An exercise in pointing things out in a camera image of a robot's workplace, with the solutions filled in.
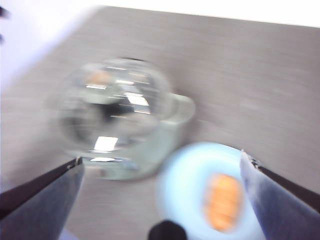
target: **black object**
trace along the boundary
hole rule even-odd
[[[81,158],[0,194],[1,240],[57,240],[84,175]]]
[[[187,235],[180,225],[166,220],[151,228],[148,240],[187,240]]]

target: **table surface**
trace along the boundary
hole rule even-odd
[[[50,123],[52,98],[89,62],[143,59],[194,99],[187,142],[245,149],[320,193],[320,29],[126,8],[100,9],[1,93],[2,191],[70,159]],[[79,239],[145,239],[160,221],[156,175],[86,175],[66,227]]]

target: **gray table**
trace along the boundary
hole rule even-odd
[[[69,159],[49,123],[50,96],[73,70],[113,57],[155,63],[195,100],[188,142],[246,149],[320,193],[320,29],[114,7],[1,93],[2,190]],[[145,239],[160,220],[155,182],[86,175],[66,227],[83,240]]]

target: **orange food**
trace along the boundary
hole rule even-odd
[[[106,71],[97,71],[89,76],[87,84],[92,85],[107,85],[111,79],[111,76]]]
[[[210,180],[204,211],[214,229],[225,232],[236,224],[242,194],[242,187],[234,177],[219,174]]]

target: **round plate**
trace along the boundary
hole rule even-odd
[[[241,151],[218,143],[196,143],[175,152],[163,168],[158,183],[158,206],[165,219],[180,224],[191,240],[264,240],[240,175]],[[205,196],[212,176],[237,179],[243,192],[235,226],[215,230],[206,220]]]

